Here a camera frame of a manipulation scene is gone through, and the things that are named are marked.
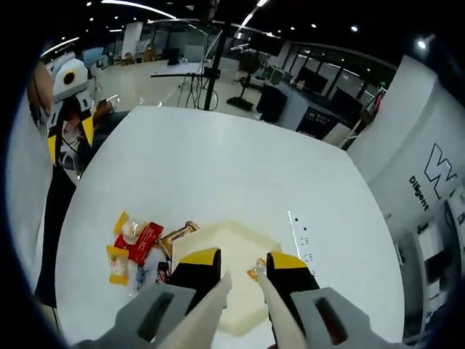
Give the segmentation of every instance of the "white panel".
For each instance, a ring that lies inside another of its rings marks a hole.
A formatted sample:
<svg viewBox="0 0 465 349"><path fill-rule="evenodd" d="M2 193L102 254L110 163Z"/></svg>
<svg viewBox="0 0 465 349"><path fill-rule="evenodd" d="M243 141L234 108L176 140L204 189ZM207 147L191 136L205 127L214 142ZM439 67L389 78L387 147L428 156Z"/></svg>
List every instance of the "white panel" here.
<svg viewBox="0 0 465 349"><path fill-rule="evenodd" d="M404 56L381 102L375 126L347 151L367 182L375 179L400 149L420 117L436 79L433 71Z"/></svg>
<svg viewBox="0 0 465 349"><path fill-rule="evenodd" d="M133 57L136 55L137 42L140 40L140 34L144 23L134 22L126 26L124 32L123 49L121 50L121 56L123 57L126 53L130 52Z"/></svg>

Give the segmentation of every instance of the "white table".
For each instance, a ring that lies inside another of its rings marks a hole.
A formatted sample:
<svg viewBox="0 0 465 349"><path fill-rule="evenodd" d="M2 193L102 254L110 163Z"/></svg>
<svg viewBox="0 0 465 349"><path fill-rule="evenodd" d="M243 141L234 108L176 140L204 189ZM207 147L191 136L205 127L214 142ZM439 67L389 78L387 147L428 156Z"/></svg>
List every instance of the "white table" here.
<svg viewBox="0 0 465 349"><path fill-rule="evenodd" d="M152 77L162 77L171 75L197 74L201 72L200 63L179 63L176 65L164 65L156 71Z"/></svg>
<svg viewBox="0 0 465 349"><path fill-rule="evenodd" d="M66 340L97 339L129 301L108 283L105 245L121 211L164 225L234 219L296 254L287 211L306 216L318 275L371 317L389 341L403 335L400 269L389 231L344 151L310 137L220 113L137 107L106 140L71 201L57 256L57 308ZM213 348L267 348L265 321Z"/></svg>

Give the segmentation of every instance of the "red snack package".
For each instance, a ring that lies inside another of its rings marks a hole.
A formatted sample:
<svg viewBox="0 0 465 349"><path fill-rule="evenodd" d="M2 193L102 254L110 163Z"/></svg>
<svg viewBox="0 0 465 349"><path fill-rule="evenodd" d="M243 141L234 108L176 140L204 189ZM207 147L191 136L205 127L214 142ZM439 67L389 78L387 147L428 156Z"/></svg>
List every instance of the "red snack package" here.
<svg viewBox="0 0 465 349"><path fill-rule="evenodd" d="M127 249L129 251L130 260L135 261L138 265L144 265L144 260L148 252L162 231L163 227L161 225L151 222L142 230L134 245L126 243L123 236L120 234L115 241L115 247Z"/></svg>

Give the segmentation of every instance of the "logo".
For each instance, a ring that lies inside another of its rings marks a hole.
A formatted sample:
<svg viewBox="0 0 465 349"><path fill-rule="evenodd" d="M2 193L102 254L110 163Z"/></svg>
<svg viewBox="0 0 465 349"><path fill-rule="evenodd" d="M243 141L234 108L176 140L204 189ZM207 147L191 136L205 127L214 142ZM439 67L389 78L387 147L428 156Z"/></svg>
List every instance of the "logo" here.
<svg viewBox="0 0 465 349"><path fill-rule="evenodd" d="M409 179L410 184L412 185L413 189L415 190L415 196L419 199L421 204L423 205L424 211L428 211L429 205L424 198L424 195L421 193L420 190L420 183L416 180L415 176L412 176Z"/></svg>
<svg viewBox="0 0 465 349"><path fill-rule="evenodd" d="M434 192L438 199L442 197L441 193L445 190L447 182L457 177L457 174L452 173L452 165L449 160L442 158L442 150L436 143L429 155L424 174L430 182L434 183Z"/></svg>

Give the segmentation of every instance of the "snack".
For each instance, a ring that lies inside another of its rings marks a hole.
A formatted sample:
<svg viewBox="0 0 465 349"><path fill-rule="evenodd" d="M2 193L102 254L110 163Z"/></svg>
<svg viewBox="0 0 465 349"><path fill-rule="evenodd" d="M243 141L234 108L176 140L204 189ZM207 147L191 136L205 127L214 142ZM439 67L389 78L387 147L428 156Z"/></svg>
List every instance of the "snack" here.
<svg viewBox="0 0 465 349"><path fill-rule="evenodd" d="M169 276L169 264L167 262L159 262L157 270L157 279L155 280L155 282L157 284L165 284L168 281Z"/></svg>
<svg viewBox="0 0 465 349"><path fill-rule="evenodd" d="M150 248L162 231L163 227L161 225L151 222L142 229L135 244L128 244L126 239L120 235L115 241L115 247L127 249L129 251L130 260L135 261L138 265L144 265L144 260Z"/></svg>
<svg viewBox="0 0 465 349"><path fill-rule="evenodd" d="M126 285L129 280L129 251L107 246L108 262L110 263L111 284Z"/></svg>
<svg viewBox="0 0 465 349"><path fill-rule="evenodd" d="M247 270L247 274L256 282L259 281L259 277L256 274L257 270L261 270L265 275L267 274L267 263L263 258L256 260L256 265L252 269Z"/></svg>
<svg viewBox="0 0 465 349"><path fill-rule="evenodd" d="M137 237L147 225L147 222L136 222L126 212L123 212L116 222L113 232L115 235L122 235L126 243L135 244Z"/></svg>
<svg viewBox="0 0 465 349"><path fill-rule="evenodd" d="M158 240L158 245L164 250L166 256L171 259L173 255L173 242L178 238L193 233L199 228L197 223L188 220L183 228L173 231L164 238L160 238Z"/></svg>

